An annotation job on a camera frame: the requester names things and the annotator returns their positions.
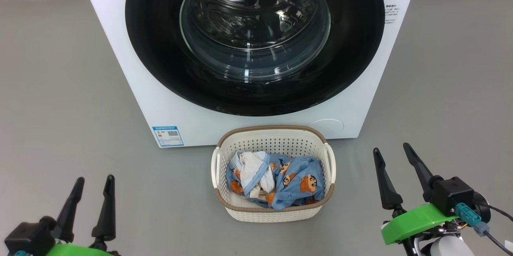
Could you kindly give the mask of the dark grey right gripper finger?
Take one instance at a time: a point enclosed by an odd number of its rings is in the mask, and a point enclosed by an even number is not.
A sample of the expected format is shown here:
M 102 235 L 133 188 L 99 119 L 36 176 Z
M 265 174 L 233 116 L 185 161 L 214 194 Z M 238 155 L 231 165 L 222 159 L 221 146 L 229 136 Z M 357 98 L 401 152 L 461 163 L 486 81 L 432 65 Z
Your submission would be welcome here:
M 408 162 L 414 167 L 418 180 L 423 191 L 423 199 L 425 202 L 431 202 L 434 193 L 434 183 L 443 180 L 439 175 L 433 175 L 427 168 L 425 163 L 420 159 L 418 154 L 409 143 L 403 143 L 403 149 L 407 156 Z
M 376 169 L 378 188 L 380 192 L 380 199 L 383 209 L 385 210 L 398 210 L 402 209 L 403 199 L 396 192 L 390 177 L 386 172 L 386 163 L 379 148 L 375 147 L 373 150 L 374 166 Z

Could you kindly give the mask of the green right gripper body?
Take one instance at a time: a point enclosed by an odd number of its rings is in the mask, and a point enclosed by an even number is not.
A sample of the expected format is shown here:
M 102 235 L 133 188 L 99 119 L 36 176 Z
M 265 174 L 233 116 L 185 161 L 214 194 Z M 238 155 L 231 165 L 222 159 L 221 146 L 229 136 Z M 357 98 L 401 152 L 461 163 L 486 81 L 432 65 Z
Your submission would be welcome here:
M 385 245 L 401 244 L 408 256 L 424 256 L 420 242 L 459 236 L 455 216 L 444 216 L 434 205 L 425 204 L 410 212 L 396 210 L 391 221 L 382 225 L 381 235 Z

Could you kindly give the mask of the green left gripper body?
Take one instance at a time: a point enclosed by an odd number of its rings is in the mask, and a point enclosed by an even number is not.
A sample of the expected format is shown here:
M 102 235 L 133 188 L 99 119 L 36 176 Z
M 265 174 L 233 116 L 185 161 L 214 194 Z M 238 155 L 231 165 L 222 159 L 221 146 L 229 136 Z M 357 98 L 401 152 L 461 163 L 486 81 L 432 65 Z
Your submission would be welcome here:
M 94 242 L 88 247 L 57 242 L 46 256 L 116 256 L 117 251 L 107 251 L 105 242 Z

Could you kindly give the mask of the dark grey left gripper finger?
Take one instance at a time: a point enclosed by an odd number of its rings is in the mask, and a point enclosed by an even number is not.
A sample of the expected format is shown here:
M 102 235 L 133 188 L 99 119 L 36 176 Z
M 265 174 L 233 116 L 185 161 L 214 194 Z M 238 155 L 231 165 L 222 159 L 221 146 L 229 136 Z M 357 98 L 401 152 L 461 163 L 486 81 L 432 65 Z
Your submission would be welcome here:
M 115 177 L 107 176 L 103 191 L 104 201 L 97 225 L 93 228 L 91 236 L 96 242 L 112 241 L 117 236 L 116 208 L 115 208 Z
M 83 177 L 79 177 L 76 180 L 75 185 L 66 199 L 59 216 L 57 217 L 56 226 L 51 232 L 53 238 L 65 243 L 71 243 L 75 239 L 73 227 L 75 224 L 77 205 L 82 199 L 84 183 L 85 179 Z

